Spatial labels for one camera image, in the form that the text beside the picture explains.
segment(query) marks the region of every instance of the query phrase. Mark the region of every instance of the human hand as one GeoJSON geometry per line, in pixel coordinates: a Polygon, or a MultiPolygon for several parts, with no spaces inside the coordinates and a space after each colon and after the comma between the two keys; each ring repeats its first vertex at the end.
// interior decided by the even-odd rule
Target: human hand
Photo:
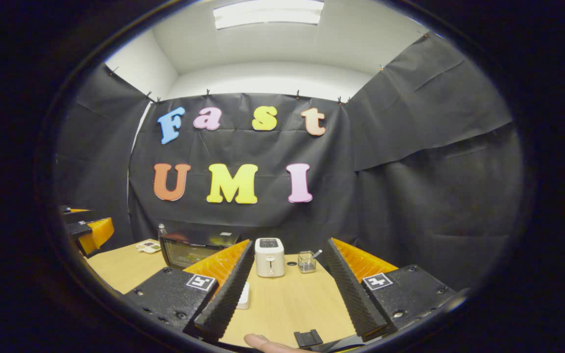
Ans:
{"type": "Polygon", "coordinates": [[[244,336],[244,341],[251,347],[254,347],[259,351],[265,353],[307,353],[307,351],[304,351],[302,349],[292,348],[281,343],[271,342],[270,340],[266,339],[264,335],[255,335],[253,333],[250,333],[249,335],[244,336]]]}

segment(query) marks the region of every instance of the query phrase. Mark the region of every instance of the table surface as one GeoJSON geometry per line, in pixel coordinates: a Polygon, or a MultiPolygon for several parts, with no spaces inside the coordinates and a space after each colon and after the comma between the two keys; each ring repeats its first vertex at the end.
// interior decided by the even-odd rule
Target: table surface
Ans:
{"type": "MultiPolygon", "coordinates": [[[[298,261],[298,255],[285,255],[285,262],[298,261]]],[[[88,264],[112,288],[127,293],[165,267],[160,251],[138,252],[135,244],[97,254],[88,264]]],[[[317,264],[313,273],[302,274],[298,266],[285,265],[282,277],[259,277],[253,264],[247,279],[250,307],[237,309],[220,342],[244,346],[247,333],[297,347],[295,331],[317,330],[326,342],[355,334],[348,311],[334,279],[317,264]]]]}

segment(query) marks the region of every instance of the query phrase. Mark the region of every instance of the foam letter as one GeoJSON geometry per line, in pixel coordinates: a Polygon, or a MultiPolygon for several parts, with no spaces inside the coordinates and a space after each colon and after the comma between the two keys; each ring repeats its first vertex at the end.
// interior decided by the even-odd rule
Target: foam letter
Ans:
{"type": "Polygon", "coordinates": [[[313,199],[313,195],[309,194],[307,190],[307,170],[309,168],[306,163],[287,165],[287,171],[291,173],[289,202],[308,202],[313,199]]]}
{"type": "Polygon", "coordinates": [[[261,106],[254,109],[254,120],[252,127],[255,130],[272,130],[276,127],[278,120],[274,116],[278,114],[276,107],[261,106]]]}
{"type": "Polygon", "coordinates": [[[325,127],[320,127],[320,119],[324,119],[324,114],[318,112],[317,108],[311,108],[300,113],[306,118],[307,131],[311,135],[321,136],[326,132],[325,127]]]}
{"type": "Polygon", "coordinates": [[[238,189],[239,193],[235,199],[237,203],[256,203],[257,199],[254,195],[254,174],[258,170],[256,165],[242,165],[234,178],[231,177],[224,164],[213,164],[208,170],[213,175],[210,183],[210,195],[206,197],[206,201],[220,203],[223,200],[219,192],[221,188],[228,202],[232,202],[238,189]]]}
{"type": "Polygon", "coordinates": [[[204,129],[206,127],[208,130],[215,130],[219,127],[219,118],[222,116],[222,111],[219,108],[208,107],[200,110],[200,116],[195,118],[193,121],[193,126],[198,129],[204,129]]]}
{"type": "Polygon", "coordinates": [[[167,172],[171,169],[171,165],[166,163],[158,163],[154,166],[156,173],[154,175],[154,194],[161,200],[176,201],[184,194],[184,184],[186,184],[186,172],[191,170],[188,164],[176,165],[178,176],[176,177],[176,188],[173,191],[167,190],[167,172]]]}
{"type": "Polygon", "coordinates": [[[173,128],[180,128],[181,115],[184,115],[184,108],[179,107],[158,118],[157,121],[161,123],[161,130],[163,130],[163,139],[161,140],[163,145],[177,138],[178,132],[173,128]]]}

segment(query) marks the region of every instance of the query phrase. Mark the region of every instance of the blue letter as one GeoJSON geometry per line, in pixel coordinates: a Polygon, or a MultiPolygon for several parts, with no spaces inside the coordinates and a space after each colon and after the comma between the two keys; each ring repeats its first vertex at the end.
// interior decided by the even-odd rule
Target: blue letter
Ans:
{"type": "Polygon", "coordinates": [[[163,130],[163,139],[161,140],[163,145],[177,138],[178,132],[173,128],[180,128],[181,115],[184,115],[184,108],[179,107],[158,118],[158,122],[161,123],[161,130],[163,130]]]}

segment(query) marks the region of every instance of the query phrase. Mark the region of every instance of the fluorescent light panel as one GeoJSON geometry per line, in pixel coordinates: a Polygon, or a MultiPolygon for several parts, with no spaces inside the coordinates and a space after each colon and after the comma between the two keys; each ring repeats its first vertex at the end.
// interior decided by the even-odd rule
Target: fluorescent light panel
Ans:
{"type": "Polygon", "coordinates": [[[292,22],[316,25],[323,1],[250,0],[213,10],[217,29],[266,22],[292,22]]]}

